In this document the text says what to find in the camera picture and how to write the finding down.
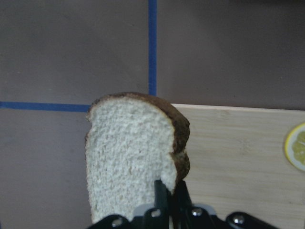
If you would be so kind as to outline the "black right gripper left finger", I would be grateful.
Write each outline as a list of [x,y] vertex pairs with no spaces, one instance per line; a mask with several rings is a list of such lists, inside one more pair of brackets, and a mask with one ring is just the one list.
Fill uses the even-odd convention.
[[170,194],[162,181],[154,182],[154,210],[153,219],[158,229],[168,229],[170,225]]

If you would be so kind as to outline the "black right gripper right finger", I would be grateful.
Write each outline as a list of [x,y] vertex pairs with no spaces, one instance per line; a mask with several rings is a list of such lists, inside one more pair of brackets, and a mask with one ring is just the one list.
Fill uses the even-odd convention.
[[172,195],[172,220],[174,229],[188,229],[189,210],[192,201],[186,186],[186,182],[181,180]]

